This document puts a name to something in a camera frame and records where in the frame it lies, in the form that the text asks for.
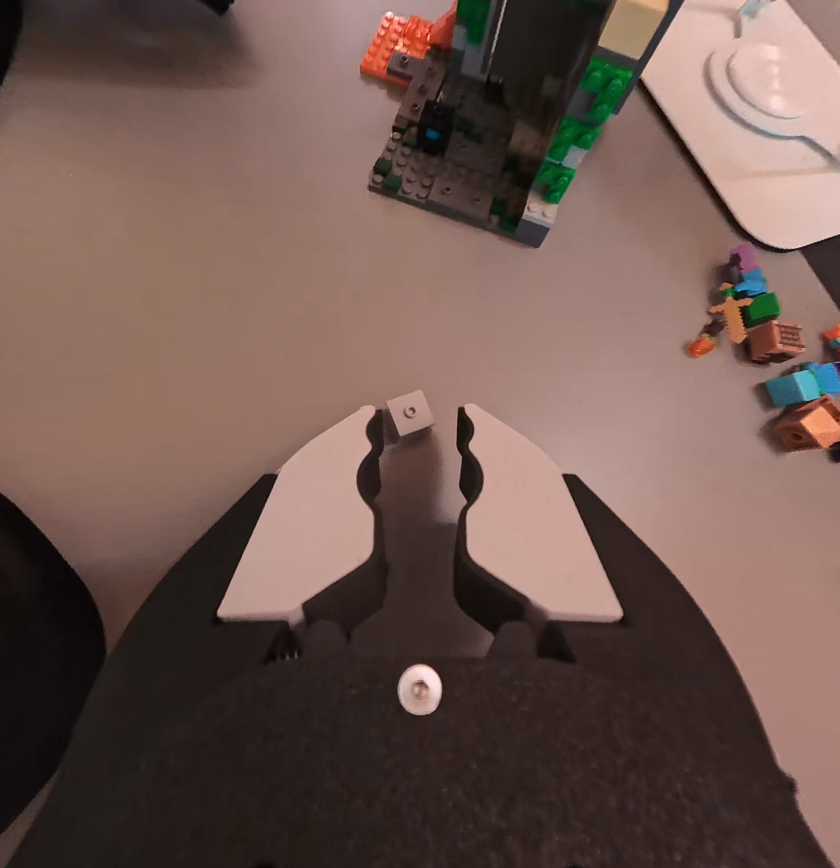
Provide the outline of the toy brick castle model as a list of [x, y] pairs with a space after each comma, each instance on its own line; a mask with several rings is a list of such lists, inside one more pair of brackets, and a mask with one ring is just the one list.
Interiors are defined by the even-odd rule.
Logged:
[[540, 247], [681, 1], [458, 1], [382, 18], [363, 75], [404, 86], [368, 188]]

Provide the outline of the light grey square tile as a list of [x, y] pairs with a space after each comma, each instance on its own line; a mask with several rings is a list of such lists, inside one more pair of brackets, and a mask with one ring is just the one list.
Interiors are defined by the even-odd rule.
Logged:
[[396, 423], [402, 425], [425, 426], [435, 423], [432, 410], [422, 390], [415, 390], [401, 396], [396, 396], [386, 402], [389, 414], [396, 418]]

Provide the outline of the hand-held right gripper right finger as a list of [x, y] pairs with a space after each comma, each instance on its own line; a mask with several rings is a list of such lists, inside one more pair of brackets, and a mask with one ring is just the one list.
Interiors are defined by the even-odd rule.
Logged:
[[539, 446], [476, 404], [458, 410], [456, 599], [496, 634], [525, 623], [617, 624], [624, 617], [565, 476]]

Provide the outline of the pile of colourful loose bricks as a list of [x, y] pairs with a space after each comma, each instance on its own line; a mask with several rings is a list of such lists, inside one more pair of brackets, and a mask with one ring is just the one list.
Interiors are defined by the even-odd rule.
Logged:
[[840, 464], [840, 325], [821, 335], [818, 356], [807, 359], [807, 331], [783, 318], [753, 244], [732, 248], [717, 274], [707, 320], [683, 352], [701, 359], [726, 344], [736, 361], [762, 370], [778, 366], [754, 388], [770, 413], [763, 430], [771, 445], [783, 453], [821, 451]]

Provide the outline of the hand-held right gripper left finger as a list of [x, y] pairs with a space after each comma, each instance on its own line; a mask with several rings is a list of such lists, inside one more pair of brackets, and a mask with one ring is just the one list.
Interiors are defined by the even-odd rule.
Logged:
[[382, 449], [382, 411], [361, 406], [283, 464], [219, 603], [219, 621], [327, 621], [349, 636], [381, 609]]

